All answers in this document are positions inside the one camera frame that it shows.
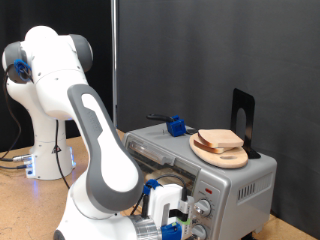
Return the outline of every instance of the blue block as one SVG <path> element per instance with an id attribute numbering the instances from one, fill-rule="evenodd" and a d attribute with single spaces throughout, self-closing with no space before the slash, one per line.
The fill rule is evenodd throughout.
<path id="1" fill-rule="evenodd" d="M 184 120 L 180 119 L 178 115 L 173 116 L 172 118 L 174 119 L 174 122 L 166 122 L 168 132 L 174 137 L 185 134 L 187 130 Z"/>
<path id="2" fill-rule="evenodd" d="M 182 227 L 179 223 L 172 223 L 161 227 L 162 240 L 181 240 Z"/>

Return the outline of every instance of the silver toaster oven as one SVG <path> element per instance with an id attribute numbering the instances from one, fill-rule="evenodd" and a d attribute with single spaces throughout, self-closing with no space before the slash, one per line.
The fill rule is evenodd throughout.
<path id="1" fill-rule="evenodd" d="M 276 161 L 261 154 L 242 168 L 218 168 L 193 153 L 189 137 L 172 137 L 166 124 L 160 124 L 128 132 L 123 144 L 145 181 L 174 173 L 187 182 L 196 202 L 194 227 L 205 239 L 238 240 L 261 231 L 270 215 Z M 180 184 L 175 178 L 161 180 Z"/>

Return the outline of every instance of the black curtain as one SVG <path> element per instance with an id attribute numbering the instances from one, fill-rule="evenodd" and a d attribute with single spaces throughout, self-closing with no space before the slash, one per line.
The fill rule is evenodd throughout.
<path id="1" fill-rule="evenodd" d="M 120 0 L 118 128 L 160 113 L 228 129 L 233 89 L 253 95 L 253 147 L 278 162 L 272 210 L 319 239 L 319 11 L 316 0 Z"/>
<path id="2" fill-rule="evenodd" d="M 93 49 L 93 66 L 87 80 L 100 95 L 112 117 L 112 37 L 110 1 L 65 0 L 0 0 L 0 50 L 16 41 L 23 41 L 34 26 L 53 28 L 59 35 L 79 34 L 87 38 Z M 28 112 L 10 98 L 14 114 L 22 125 L 22 135 L 15 148 L 33 145 L 33 129 Z M 0 92 L 0 151 L 12 144 L 18 129 Z M 79 136 L 73 121 L 66 123 L 67 137 Z"/>

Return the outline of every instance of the cable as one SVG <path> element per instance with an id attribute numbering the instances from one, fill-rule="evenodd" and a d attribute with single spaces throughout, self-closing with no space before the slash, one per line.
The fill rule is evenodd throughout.
<path id="1" fill-rule="evenodd" d="M 27 165 L 20 165 L 17 167 L 4 167 L 4 166 L 0 166 L 0 168 L 4 168 L 4 169 L 25 169 L 27 168 Z"/>
<path id="2" fill-rule="evenodd" d="M 22 81 L 28 82 L 29 80 L 31 80 L 31 82 L 34 83 L 32 79 L 32 70 L 28 63 L 21 59 L 16 59 L 14 60 L 13 64 L 16 72 L 18 73 Z"/>
<path id="3" fill-rule="evenodd" d="M 0 161 L 2 161 L 2 162 L 13 162 L 13 159 L 11 159 L 11 158 L 2 158 L 2 159 L 0 159 Z"/>
<path id="4" fill-rule="evenodd" d="M 58 156 L 58 131 L 59 131 L 59 120 L 56 120 L 56 144 L 55 144 L 54 148 L 56 151 L 57 164 L 58 164 L 58 168 L 59 168 L 61 177 L 63 178 L 63 181 L 65 182 L 67 188 L 70 189 L 69 184 L 68 184 L 66 178 L 64 177 L 62 170 L 61 170 L 61 167 L 60 167 L 59 156 Z"/>
<path id="5" fill-rule="evenodd" d="M 21 125 L 18 121 L 18 119 L 14 116 L 12 110 L 11 110 L 11 107 L 10 107 L 10 104 L 9 104 L 9 97 L 8 97 L 8 92 L 7 92 L 7 81 L 8 81 L 8 72 L 10 70 L 10 68 L 13 66 L 13 64 L 10 64 L 8 67 L 7 67 L 7 70 L 5 71 L 4 73 L 4 77 L 3 77 L 3 92 L 4 92 L 4 96 L 5 96 L 5 99 L 6 99 L 6 103 L 7 103 L 7 107 L 8 107 L 8 110 L 10 112 L 10 115 L 11 117 L 13 118 L 13 120 L 17 123 L 18 125 L 18 128 L 19 128 L 19 133 L 17 135 L 17 137 L 15 138 L 14 142 L 12 143 L 12 145 L 10 146 L 9 150 L 0 158 L 0 160 L 4 159 L 5 156 L 7 156 L 7 154 L 12 150 L 12 148 L 16 145 L 20 135 L 21 135 Z"/>
<path id="6" fill-rule="evenodd" d="M 137 210 L 137 208 L 138 208 L 138 206 L 139 206 L 139 204 L 140 204 L 140 202 L 141 202 L 141 200 L 142 200 L 143 196 L 144 196 L 144 193 L 142 193 L 142 194 L 141 194 L 141 196 L 140 196 L 140 198 L 139 198 L 139 200 L 138 200 L 138 202 L 137 202 L 136 206 L 133 208 L 132 212 L 130 213 L 130 216 L 132 216 L 132 215 L 134 214 L 134 212 Z"/>

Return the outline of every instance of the black metal stand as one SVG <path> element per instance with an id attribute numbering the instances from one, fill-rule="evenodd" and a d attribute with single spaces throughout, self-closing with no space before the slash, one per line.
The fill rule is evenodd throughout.
<path id="1" fill-rule="evenodd" d="M 233 90 L 233 102 L 231 113 L 231 131 L 237 131 L 237 115 L 240 108 L 246 114 L 246 132 L 243 149 L 247 152 L 249 159 L 261 158 L 260 154 L 251 148 L 252 131 L 253 131 L 253 117 L 254 117 L 255 100 L 253 96 L 240 91 L 235 88 Z"/>

